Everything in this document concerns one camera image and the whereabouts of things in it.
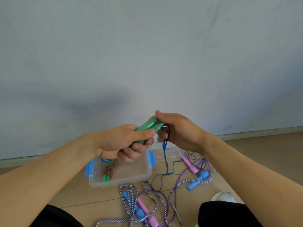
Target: black pants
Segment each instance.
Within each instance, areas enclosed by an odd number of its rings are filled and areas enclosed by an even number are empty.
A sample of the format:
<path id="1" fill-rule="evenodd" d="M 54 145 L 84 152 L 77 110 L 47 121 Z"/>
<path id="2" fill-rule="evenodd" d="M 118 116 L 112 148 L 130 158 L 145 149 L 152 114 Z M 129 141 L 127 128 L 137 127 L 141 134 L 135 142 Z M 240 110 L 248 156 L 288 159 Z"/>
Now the black pants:
<path id="1" fill-rule="evenodd" d="M 261 226 L 246 205 L 221 201 L 202 203 L 198 215 L 198 224 L 199 227 Z M 64 210 L 47 205 L 30 227 L 83 227 L 83 225 Z"/>

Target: white wall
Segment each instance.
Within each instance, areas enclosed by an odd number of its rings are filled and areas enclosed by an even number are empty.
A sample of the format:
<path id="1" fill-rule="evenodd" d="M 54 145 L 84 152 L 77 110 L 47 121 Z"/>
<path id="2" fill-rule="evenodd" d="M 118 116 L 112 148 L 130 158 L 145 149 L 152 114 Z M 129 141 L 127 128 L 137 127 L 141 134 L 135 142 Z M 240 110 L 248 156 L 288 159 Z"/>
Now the white wall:
<path id="1" fill-rule="evenodd" d="M 303 125 L 303 0 L 0 0 L 0 159 L 156 109 Z"/>

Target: white shoe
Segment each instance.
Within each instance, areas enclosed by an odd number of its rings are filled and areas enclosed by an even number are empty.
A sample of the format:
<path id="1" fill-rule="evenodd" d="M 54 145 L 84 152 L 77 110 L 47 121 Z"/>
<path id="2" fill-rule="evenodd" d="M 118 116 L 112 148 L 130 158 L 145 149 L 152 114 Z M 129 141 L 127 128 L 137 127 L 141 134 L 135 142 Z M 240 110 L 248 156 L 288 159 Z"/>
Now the white shoe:
<path id="1" fill-rule="evenodd" d="M 233 202 L 235 203 L 234 196 L 230 192 L 219 192 L 216 193 L 212 198 L 211 201 L 224 201 L 224 202 Z"/>

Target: forearm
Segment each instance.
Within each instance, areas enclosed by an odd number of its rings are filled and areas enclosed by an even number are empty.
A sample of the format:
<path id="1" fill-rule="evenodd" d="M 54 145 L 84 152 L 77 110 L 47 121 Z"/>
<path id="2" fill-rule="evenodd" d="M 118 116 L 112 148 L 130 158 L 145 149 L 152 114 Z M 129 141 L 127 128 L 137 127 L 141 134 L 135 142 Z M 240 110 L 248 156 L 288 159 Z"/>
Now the forearm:
<path id="1" fill-rule="evenodd" d="M 0 176 L 3 226 L 29 226 L 51 198 L 94 158 L 77 141 Z"/>
<path id="2" fill-rule="evenodd" d="M 303 226 L 303 187 L 252 161 L 215 136 L 202 154 L 264 226 Z"/>

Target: person's left hand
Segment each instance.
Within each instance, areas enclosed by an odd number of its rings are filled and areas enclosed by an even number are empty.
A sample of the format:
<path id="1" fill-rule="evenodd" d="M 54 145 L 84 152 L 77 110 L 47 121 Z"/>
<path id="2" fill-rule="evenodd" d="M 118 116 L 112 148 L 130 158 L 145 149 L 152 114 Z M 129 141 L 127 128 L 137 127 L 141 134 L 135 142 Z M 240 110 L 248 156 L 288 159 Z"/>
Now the person's left hand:
<path id="1" fill-rule="evenodd" d="M 93 151 L 100 158 L 116 159 L 120 157 L 126 162 L 132 162 L 154 143 L 153 136 L 156 134 L 154 129 L 134 131 L 137 128 L 133 124 L 124 124 L 105 131 L 87 133 L 80 139 L 85 139 L 85 148 Z M 145 145 L 132 144 L 139 140 L 146 140 Z"/>

